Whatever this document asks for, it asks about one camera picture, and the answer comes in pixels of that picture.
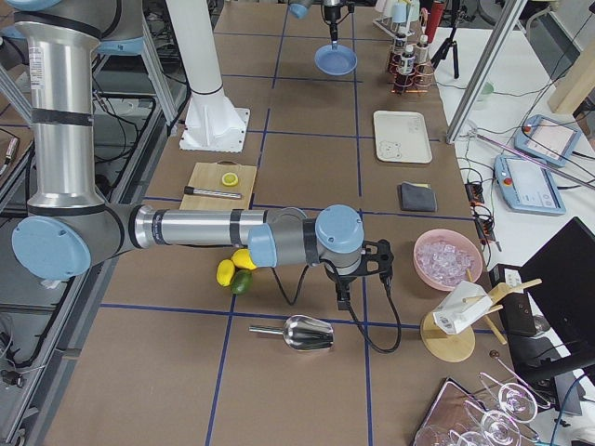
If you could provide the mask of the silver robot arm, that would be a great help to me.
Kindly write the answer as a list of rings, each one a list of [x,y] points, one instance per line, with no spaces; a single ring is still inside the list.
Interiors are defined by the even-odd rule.
[[[295,18],[303,19],[314,4],[314,0],[289,0],[288,9]],[[342,19],[341,9],[344,2],[340,0],[322,0],[320,4],[323,22],[329,29],[331,47],[336,49],[338,47],[338,25]]]
[[[37,190],[12,234],[12,249],[33,275],[65,281],[132,249],[154,245],[245,246],[260,267],[324,265],[337,305],[349,286],[376,274],[392,279],[387,241],[369,242],[350,207],[336,204],[309,218],[274,212],[155,210],[114,204],[95,185],[92,59],[101,44],[140,48],[139,1],[16,1],[16,30],[27,40]]]

